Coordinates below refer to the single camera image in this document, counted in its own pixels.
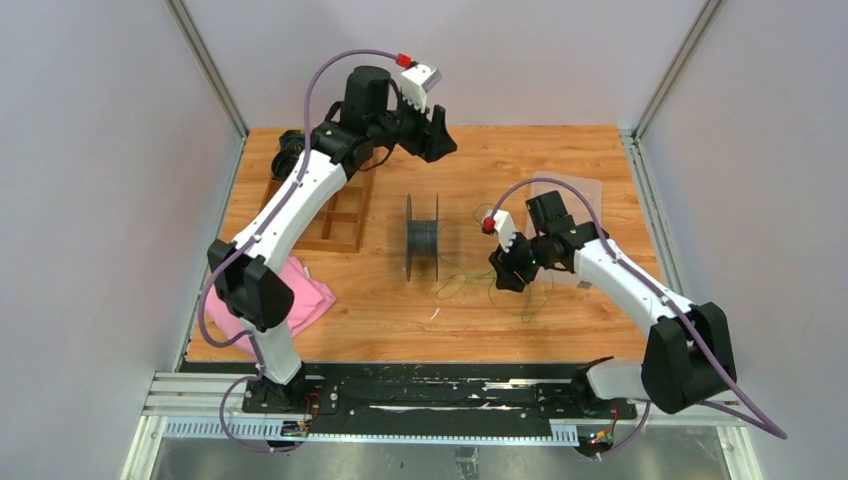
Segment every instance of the gray wall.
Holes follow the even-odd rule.
[[[162,1],[0,3],[0,478],[117,478],[236,137]]]
[[[302,123],[327,58],[403,51],[443,72],[434,100],[469,124],[618,124],[648,103],[704,0],[188,0],[250,126]],[[353,65],[327,72],[323,117]],[[385,65],[385,60],[377,60]]]
[[[845,478],[848,3],[725,3],[645,149],[690,291],[789,434],[754,434],[765,478]]]

